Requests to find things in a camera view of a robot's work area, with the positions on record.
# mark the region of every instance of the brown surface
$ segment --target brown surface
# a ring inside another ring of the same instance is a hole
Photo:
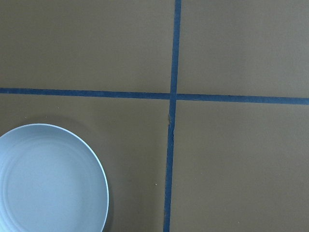
[[[309,231],[309,108],[177,102],[171,232]]]
[[[2,1],[0,86],[169,92],[174,5]]]
[[[183,0],[178,93],[309,97],[308,0]]]
[[[161,232],[168,101],[0,95],[0,134],[49,123],[80,136],[106,172],[110,209],[104,232]]]

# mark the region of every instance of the grid line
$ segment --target grid line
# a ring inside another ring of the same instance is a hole
[[[169,129],[168,129],[168,149],[166,159],[163,232],[169,232],[169,225],[170,225],[170,204],[172,196],[174,129],[175,129],[176,101],[177,101],[181,7],[182,7],[182,1],[175,0],[173,48],[172,48],[172,63],[171,63],[171,76],[170,76]]]
[[[170,100],[169,93],[151,92],[117,92],[99,90],[67,90],[67,89],[36,89],[36,88],[0,88],[0,94],[30,94],[52,96],[77,96],[99,98],[132,98],[132,99],[161,99]],[[309,98],[265,97],[265,96],[236,96],[177,93],[176,100],[205,101],[205,102],[246,102],[266,104],[296,104],[309,105]]]

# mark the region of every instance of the brown floor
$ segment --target brown floor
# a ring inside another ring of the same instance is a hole
[[[169,93],[174,1],[2,1],[0,87]],[[178,93],[309,97],[309,1],[183,0]],[[97,154],[105,232],[161,232],[169,101],[0,94],[0,135]],[[171,232],[309,231],[309,107],[177,101]]]

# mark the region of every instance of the blue tape line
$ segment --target blue tape line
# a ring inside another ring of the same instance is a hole
[[[165,100],[170,99],[169,93],[112,92],[112,91],[91,91],[91,90],[0,88],[0,93],[54,95],[54,96],[81,96],[81,97],[100,97],[100,98],[138,98],[138,99],[165,99]]]
[[[171,196],[172,196],[174,129],[175,129],[176,100],[177,100],[176,94],[177,94],[177,77],[178,77],[178,56],[179,56],[181,6],[182,6],[182,1],[181,0],[175,0],[163,232],[169,232],[169,225],[170,225],[170,203],[171,203]]]
[[[309,105],[309,98],[177,94],[177,100]]]

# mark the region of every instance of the white plate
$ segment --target white plate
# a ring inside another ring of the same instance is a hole
[[[0,137],[1,232],[102,232],[104,170],[72,132],[30,124]]]

